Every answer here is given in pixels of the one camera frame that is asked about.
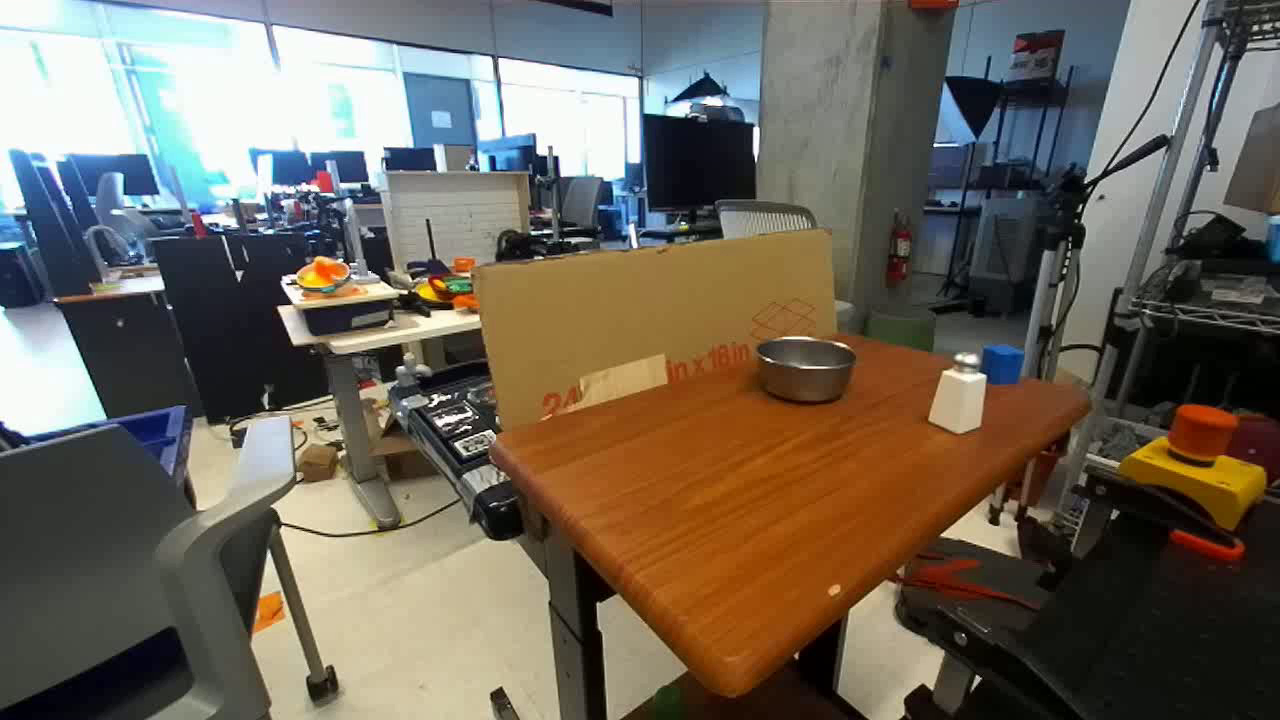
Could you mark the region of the blue block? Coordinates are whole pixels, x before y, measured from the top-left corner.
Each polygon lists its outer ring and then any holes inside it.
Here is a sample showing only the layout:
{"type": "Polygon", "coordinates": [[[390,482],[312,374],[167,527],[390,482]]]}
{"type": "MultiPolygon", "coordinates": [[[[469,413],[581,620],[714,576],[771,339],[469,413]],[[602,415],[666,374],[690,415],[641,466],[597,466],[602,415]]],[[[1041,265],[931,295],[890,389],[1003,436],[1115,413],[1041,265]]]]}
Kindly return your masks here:
{"type": "Polygon", "coordinates": [[[979,366],[991,384],[1020,384],[1025,381],[1025,350],[1018,343],[988,343],[979,350],[979,366]]]}

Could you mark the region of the cardboard sheet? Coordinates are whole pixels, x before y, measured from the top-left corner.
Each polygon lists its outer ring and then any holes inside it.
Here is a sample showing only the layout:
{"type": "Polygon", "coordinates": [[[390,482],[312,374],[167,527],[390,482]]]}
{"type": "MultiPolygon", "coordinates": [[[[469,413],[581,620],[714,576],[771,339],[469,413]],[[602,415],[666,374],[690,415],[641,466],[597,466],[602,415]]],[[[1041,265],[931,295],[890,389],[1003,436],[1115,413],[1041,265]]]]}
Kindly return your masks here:
{"type": "Polygon", "coordinates": [[[771,337],[833,337],[833,236],[489,265],[475,300],[499,421],[520,429],[585,409],[592,381],[626,363],[679,384],[748,363],[771,337]]]}

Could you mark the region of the metal bowl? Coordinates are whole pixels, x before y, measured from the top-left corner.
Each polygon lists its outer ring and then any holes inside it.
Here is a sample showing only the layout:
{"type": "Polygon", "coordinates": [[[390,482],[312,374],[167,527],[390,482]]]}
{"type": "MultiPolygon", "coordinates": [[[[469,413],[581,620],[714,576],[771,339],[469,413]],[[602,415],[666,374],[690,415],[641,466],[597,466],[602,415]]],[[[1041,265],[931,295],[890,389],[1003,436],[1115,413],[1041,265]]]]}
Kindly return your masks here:
{"type": "Polygon", "coordinates": [[[758,366],[770,394],[827,403],[845,394],[857,350],[845,339],[771,337],[758,347],[758,366]]]}

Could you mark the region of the black monitor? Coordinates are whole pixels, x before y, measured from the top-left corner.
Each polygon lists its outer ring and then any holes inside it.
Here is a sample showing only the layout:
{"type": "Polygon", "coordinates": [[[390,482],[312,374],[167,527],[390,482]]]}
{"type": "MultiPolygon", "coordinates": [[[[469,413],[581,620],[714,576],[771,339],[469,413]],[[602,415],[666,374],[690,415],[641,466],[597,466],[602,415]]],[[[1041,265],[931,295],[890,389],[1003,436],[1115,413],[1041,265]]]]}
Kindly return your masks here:
{"type": "Polygon", "coordinates": [[[702,206],[758,197],[751,129],[730,119],[643,119],[643,187],[652,206],[702,206]]]}

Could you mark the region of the white side table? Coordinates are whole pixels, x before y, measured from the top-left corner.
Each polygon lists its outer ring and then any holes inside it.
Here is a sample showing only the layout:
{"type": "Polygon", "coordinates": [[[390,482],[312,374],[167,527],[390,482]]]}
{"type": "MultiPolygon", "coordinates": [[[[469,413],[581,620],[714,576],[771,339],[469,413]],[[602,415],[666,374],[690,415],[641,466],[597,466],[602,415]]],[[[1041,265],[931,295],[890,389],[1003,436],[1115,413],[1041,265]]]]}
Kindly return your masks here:
{"type": "Polygon", "coordinates": [[[363,389],[385,381],[385,350],[413,350],[449,337],[469,337],[481,328],[481,317],[453,306],[409,310],[409,290],[374,274],[356,274],[338,290],[307,290],[298,274],[283,274],[282,290],[283,300],[275,302],[275,317],[289,343],[324,360],[330,394],[345,433],[353,494],[376,527],[395,527],[401,506],[390,490],[385,461],[376,457],[363,389]]]}

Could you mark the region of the red fire extinguisher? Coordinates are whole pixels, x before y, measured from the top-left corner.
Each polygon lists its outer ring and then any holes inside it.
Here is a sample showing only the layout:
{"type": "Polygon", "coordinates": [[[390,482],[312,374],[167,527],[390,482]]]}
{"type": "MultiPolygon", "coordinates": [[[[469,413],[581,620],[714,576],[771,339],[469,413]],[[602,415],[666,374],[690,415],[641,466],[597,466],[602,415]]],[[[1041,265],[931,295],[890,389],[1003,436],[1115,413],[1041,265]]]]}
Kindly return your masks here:
{"type": "Polygon", "coordinates": [[[892,224],[892,245],[890,245],[890,288],[903,288],[913,280],[913,224],[896,221],[892,224]]]}

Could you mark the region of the white salt shaker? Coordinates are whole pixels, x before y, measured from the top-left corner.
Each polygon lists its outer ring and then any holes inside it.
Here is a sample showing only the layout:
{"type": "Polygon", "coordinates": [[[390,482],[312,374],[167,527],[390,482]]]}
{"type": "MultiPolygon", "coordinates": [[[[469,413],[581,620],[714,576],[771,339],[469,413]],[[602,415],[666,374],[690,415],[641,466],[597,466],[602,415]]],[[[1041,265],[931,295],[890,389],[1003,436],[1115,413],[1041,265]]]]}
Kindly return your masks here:
{"type": "Polygon", "coordinates": [[[930,421],[944,433],[977,433],[984,423],[988,374],[977,350],[956,350],[940,370],[930,421]]]}

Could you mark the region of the black perforated board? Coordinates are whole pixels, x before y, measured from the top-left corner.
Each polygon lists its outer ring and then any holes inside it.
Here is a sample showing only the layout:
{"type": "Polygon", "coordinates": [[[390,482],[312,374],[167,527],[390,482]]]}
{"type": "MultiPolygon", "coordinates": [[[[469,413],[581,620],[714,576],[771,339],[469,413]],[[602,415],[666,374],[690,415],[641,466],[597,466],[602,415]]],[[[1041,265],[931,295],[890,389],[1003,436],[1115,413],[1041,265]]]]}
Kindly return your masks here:
{"type": "Polygon", "coordinates": [[[936,539],[900,576],[896,620],[944,652],[903,720],[1280,720],[1280,510],[1241,561],[1120,514],[1063,576],[936,539]]]}

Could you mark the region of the yellow emergency stop button box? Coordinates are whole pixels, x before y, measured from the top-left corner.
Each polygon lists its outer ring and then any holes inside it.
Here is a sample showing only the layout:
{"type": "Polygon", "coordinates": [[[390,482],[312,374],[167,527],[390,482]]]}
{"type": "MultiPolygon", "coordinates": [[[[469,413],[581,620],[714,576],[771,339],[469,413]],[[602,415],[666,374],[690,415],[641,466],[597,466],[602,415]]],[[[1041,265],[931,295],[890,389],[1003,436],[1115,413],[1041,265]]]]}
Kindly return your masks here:
{"type": "Polygon", "coordinates": [[[1237,413],[1182,403],[1169,433],[1120,461],[1120,477],[1193,499],[1217,527],[1237,530],[1265,494],[1270,471],[1230,453],[1237,413]]]}

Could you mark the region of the grey office chair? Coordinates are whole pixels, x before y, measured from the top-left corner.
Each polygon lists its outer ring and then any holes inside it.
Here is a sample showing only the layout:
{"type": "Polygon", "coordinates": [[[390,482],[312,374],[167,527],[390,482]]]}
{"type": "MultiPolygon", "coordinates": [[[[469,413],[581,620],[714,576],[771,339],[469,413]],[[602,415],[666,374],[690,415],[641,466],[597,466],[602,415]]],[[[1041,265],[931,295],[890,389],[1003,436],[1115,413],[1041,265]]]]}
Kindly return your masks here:
{"type": "Polygon", "coordinates": [[[253,652],[275,562],[312,703],[341,695],[283,548],[293,423],[253,421],[230,490],[198,506],[119,423],[0,457],[3,720],[270,720],[253,652]]]}

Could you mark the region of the orange black clamp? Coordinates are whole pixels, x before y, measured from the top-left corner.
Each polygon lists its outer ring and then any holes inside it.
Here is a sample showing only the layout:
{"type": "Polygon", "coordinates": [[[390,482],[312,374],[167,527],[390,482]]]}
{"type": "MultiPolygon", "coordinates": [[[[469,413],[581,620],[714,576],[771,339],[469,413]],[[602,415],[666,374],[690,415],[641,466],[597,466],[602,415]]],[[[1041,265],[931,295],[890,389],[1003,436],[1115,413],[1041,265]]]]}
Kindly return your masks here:
{"type": "Polygon", "coordinates": [[[1208,535],[1174,527],[1169,543],[1182,548],[1182,553],[1193,553],[1199,561],[1217,561],[1217,562],[1241,562],[1246,561],[1246,539],[1208,539],[1208,535]]]}

